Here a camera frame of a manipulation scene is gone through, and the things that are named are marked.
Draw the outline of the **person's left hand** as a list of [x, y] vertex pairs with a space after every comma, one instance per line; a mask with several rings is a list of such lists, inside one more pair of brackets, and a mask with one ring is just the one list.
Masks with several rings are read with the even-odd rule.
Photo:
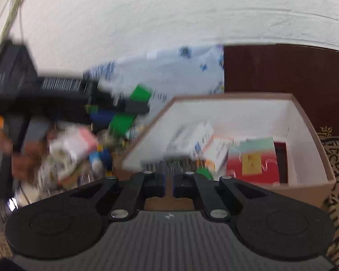
[[12, 176], [21, 181], [29, 181], [34, 179], [34, 175], [41, 165], [41, 160], [47, 153], [47, 143], [43, 141], [28, 142], [24, 153], [14, 153], [12, 141], [0, 129], [0, 150], [11, 156]]

